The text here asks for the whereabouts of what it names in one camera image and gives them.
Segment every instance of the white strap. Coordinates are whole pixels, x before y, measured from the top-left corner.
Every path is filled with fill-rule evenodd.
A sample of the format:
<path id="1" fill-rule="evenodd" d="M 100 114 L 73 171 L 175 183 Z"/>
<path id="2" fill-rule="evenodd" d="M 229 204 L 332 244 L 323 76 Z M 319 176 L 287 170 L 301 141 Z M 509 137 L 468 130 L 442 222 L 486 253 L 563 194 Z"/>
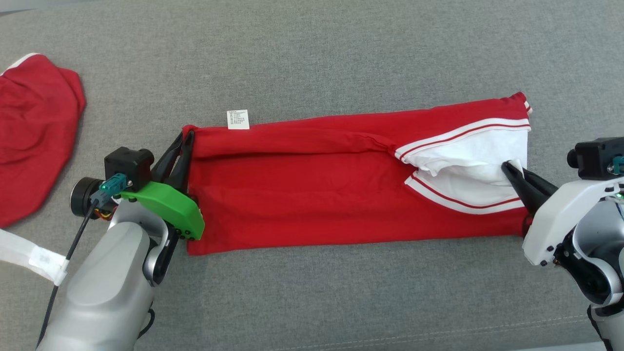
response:
<path id="1" fill-rule="evenodd" d="M 26 267 L 59 286 L 67 275 L 65 256 L 0 229 L 0 260 Z"/>

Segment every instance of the folded red pants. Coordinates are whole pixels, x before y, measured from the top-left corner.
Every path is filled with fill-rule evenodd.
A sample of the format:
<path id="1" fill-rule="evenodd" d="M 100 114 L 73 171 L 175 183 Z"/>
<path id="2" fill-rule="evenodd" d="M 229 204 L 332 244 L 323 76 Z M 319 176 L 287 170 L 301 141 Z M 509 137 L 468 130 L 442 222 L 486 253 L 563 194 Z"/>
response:
<path id="1" fill-rule="evenodd" d="M 28 54 L 0 73 L 0 228 L 38 210 L 72 155 L 80 78 Z"/>
<path id="2" fill-rule="evenodd" d="M 519 234 L 503 175 L 526 167 L 522 93 L 428 110 L 195 131 L 189 189 L 206 222 L 191 255 Z"/>

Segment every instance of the white stripe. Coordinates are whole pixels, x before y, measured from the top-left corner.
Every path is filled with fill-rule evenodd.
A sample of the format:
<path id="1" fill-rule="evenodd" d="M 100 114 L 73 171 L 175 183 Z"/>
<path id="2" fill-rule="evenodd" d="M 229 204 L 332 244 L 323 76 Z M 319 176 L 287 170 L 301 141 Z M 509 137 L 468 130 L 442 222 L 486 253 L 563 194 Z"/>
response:
<path id="1" fill-rule="evenodd" d="M 416 190 L 420 195 L 423 195 L 424 197 L 428 198 L 429 200 L 437 204 L 440 204 L 444 207 L 448 207 L 450 209 L 463 212 L 463 213 L 467 213 L 467 214 L 491 214 L 491 213 L 502 212 L 502 211 L 506 211 L 510 209 L 517 209 L 520 207 L 524 207 L 522 201 L 517 200 L 517 201 L 507 202 L 505 204 L 496 205 L 492 207 L 476 209 L 473 207 L 468 207 L 462 204 L 458 204 L 457 202 L 454 202 L 454 201 L 447 200 L 441 197 L 440 195 L 436 194 L 435 192 L 429 190 L 427 187 L 424 187 L 418 181 L 412 179 L 412 177 L 407 178 L 407 180 L 405 180 L 405 184 L 409 186 L 410 188 Z"/>
<path id="2" fill-rule="evenodd" d="M 26 59 L 28 59 L 29 57 L 35 56 L 35 55 L 41 55 L 41 54 L 38 54 L 36 52 L 31 52 L 30 54 L 22 57 L 21 59 L 15 61 L 12 65 L 7 67 L 7 69 L 5 69 L 2 73 L 0 73 L 0 76 L 3 75 L 6 71 L 10 70 L 11 68 L 15 68 L 15 67 L 21 65 L 22 62 L 26 61 Z"/>
<path id="3" fill-rule="evenodd" d="M 505 124 L 505 125 L 510 126 L 510 127 L 501 127 L 501 126 L 484 127 L 484 126 L 487 126 L 489 124 Z M 440 143 L 437 143 L 437 144 L 433 144 L 433 145 L 431 145 L 431 147 L 450 144 L 451 142 L 462 140 L 463 138 L 472 136 L 472 135 L 474 135 L 476 133 L 480 133 L 480 132 L 483 132 L 483 131 L 490 131 L 490 130 L 494 130 L 494 129 L 496 129 L 496 130 L 505 130 L 505 131 L 514 131 L 514 130 L 527 130 L 527 131 L 530 131 L 531 127 L 528 127 L 528 126 L 520 127 L 520 126 L 525 125 L 525 124 L 529 124 L 529 120 L 526 119 L 526 118 L 525 119 L 506 119 L 506 118 L 482 119 L 481 121 L 477 121 L 477 122 L 474 122 L 474 123 L 467 124 L 467 125 L 462 126 L 460 128 L 454 129 L 454 130 L 452 130 L 450 132 L 447 132 L 447 133 L 444 133 L 444 134 L 440 134 L 438 136 L 430 137 L 430 138 L 427 138 L 427 139 L 418 140 L 418 141 L 415 141 L 415 142 L 411 142 L 411 143 L 409 143 L 409 144 L 407 144 L 405 146 L 401 146 L 400 148 L 396 149 L 396 152 L 394 153 L 394 155 L 396 156 L 396 158 L 402 160 L 404 163 L 407 163 L 405 161 L 405 158 L 408 155 L 405 155 L 405 157 L 403 159 L 401 158 L 401 155 L 403 155 L 405 152 L 413 150 L 413 149 L 415 149 L 415 148 L 417 148 L 419 146 L 430 144 L 430 143 L 433 143 L 433 142 L 436 142 L 436 141 L 443 141 L 443 140 L 446 140 L 446 139 L 451 139 L 454 136 L 457 136 L 457 135 L 462 134 L 462 133 L 465 133 L 465 134 L 460 136 L 460 137 L 458 137 L 458 138 L 455 138 L 455 139 L 452 139 L 452 140 L 449 140 L 449 141 L 446 141 L 446 142 L 440 142 Z M 471 129 L 475 129 L 475 128 L 479 128 L 479 129 L 476 129 L 476 130 L 474 130 L 472 132 L 466 133 L 467 131 L 469 131 Z"/>
<path id="4" fill-rule="evenodd" d="M 524 102 L 524 108 L 529 109 L 529 110 L 527 111 L 527 114 L 531 114 L 531 113 L 533 113 L 533 108 L 529 105 L 529 102 L 528 102 L 528 101 L 525 101 L 525 102 Z"/>

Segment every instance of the red stripe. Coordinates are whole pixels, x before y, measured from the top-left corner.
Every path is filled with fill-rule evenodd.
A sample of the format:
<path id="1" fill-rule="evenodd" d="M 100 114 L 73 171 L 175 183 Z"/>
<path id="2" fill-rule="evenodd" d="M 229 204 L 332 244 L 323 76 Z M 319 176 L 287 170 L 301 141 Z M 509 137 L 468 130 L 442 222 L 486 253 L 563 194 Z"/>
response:
<path id="1" fill-rule="evenodd" d="M 427 184 L 423 183 L 420 179 L 418 179 L 418 178 L 414 177 L 414 175 L 412 175 L 411 177 L 412 177 L 412 179 L 414 179 L 415 181 L 417 181 L 418 183 L 420 183 L 420 185 L 422 185 L 422 186 L 424 186 L 425 188 L 429 189 L 429 191 L 433 192 L 435 195 L 438 195 L 439 197 L 442 197 L 443 199 L 446 199 L 446 200 L 448 200 L 448 201 L 453 201 L 453 202 L 455 202 L 456 204 L 460 204 L 460 205 L 463 205 L 463 206 L 466 206 L 466 207 L 470 207 L 470 208 L 472 208 L 472 209 L 486 209 L 486 208 L 488 208 L 488 207 L 494 207 L 494 206 L 498 206 L 498 205 L 506 204 L 506 203 L 508 203 L 508 202 L 513 202 L 513 201 L 518 201 L 518 200 L 520 200 L 520 198 L 519 198 L 519 197 L 516 197 L 516 198 L 513 198 L 513 199 L 509 199 L 509 200 L 505 200 L 505 201 L 502 201 L 502 202 L 498 202 L 498 203 L 496 203 L 496 204 L 492 204 L 492 205 L 487 205 L 487 206 L 474 206 L 474 205 L 466 204 L 465 202 L 461 202 L 461 201 L 459 201 L 459 200 L 451 199 L 451 198 L 450 198 L 450 197 L 448 197 L 448 196 L 444 196 L 444 195 L 440 194 L 439 192 L 435 191 L 434 189 L 431 189 L 431 187 L 429 187 Z"/>
<path id="2" fill-rule="evenodd" d="M 412 148 L 412 149 L 409 149 L 409 150 L 407 150 L 406 152 L 403 152 L 403 154 L 401 154 L 401 158 L 400 158 L 400 159 L 401 159 L 401 160 L 403 160 L 403 157 L 404 157 L 406 154 L 408 154 L 408 153 L 410 153 L 410 152 L 412 152 L 412 151 L 414 151 L 414 150 L 416 150 L 416 149 L 420 149 L 420 148 L 425 147 L 425 146 L 429 146 L 429 145 L 433 145 L 433 144 L 439 144 L 439 143 L 441 143 L 441 142 L 447 142 L 447 141 L 450 141 L 450 140 L 453 140 L 453 139 L 457 139 L 457 138 L 458 138 L 458 137 L 460 137 L 460 136 L 463 136 L 463 135 L 465 135 L 465 134 L 467 134 L 467 133 L 470 133 L 470 132 L 477 131 L 477 130 L 479 130 L 479 129 L 488 128 L 488 127 L 511 127 L 511 128 L 520 128 L 520 127 L 530 127 L 530 126 L 531 126 L 530 124 L 522 124 L 521 126 L 508 126 L 507 124 L 488 124 L 488 125 L 486 125 L 486 126 L 480 126 L 480 127 L 472 128 L 472 129 L 469 129 L 468 131 L 465 131 L 465 132 L 463 132 L 463 133 L 460 133 L 460 134 L 458 134 L 458 135 L 456 135 L 456 136 L 453 136 L 453 137 L 450 137 L 450 138 L 448 138 L 448 139 L 444 139 L 444 140 L 440 140 L 440 141 L 432 141 L 432 142 L 430 142 L 430 143 L 428 143 L 428 144 L 420 145 L 420 146 L 414 147 L 414 148 Z"/>

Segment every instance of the care label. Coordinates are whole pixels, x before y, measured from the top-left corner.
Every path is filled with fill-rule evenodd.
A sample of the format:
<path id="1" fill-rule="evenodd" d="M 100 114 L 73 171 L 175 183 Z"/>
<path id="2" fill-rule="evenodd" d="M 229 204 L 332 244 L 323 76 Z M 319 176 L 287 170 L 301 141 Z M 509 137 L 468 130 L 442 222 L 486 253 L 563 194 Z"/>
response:
<path id="1" fill-rule="evenodd" d="M 228 111 L 228 129 L 249 129 L 247 110 Z"/>

